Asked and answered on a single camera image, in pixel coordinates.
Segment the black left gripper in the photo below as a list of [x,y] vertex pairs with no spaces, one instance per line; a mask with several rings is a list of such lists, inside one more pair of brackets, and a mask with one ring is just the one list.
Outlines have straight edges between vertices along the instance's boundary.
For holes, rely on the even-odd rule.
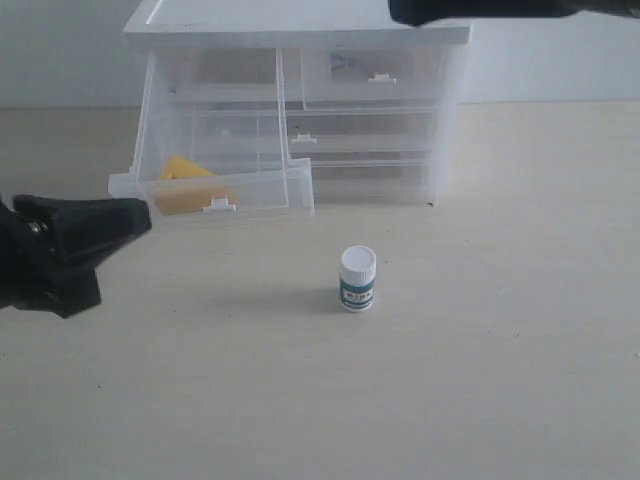
[[[69,318],[98,306],[95,266],[152,228],[147,203],[136,198],[12,201],[14,210],[1,202],[2,309]],[[58,262],[40,264],[41,253]]]

